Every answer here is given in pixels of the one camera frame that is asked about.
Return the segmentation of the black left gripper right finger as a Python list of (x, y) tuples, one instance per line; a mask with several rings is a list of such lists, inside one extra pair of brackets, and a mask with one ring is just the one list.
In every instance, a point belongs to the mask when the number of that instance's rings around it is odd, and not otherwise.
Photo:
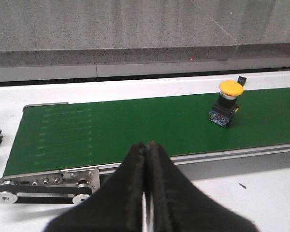
[(171, 161), (160, 144), (146, 146), (155, 232), (256, 232), (248, 219), (218, 204)]

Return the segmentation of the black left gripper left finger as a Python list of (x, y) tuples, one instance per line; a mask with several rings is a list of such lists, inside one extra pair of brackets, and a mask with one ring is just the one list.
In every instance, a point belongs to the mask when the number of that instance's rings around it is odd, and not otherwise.
[(132, 145), (111, 177), (83, 203), (53, 219), (47, 232), (140, 232), (145, 145)]

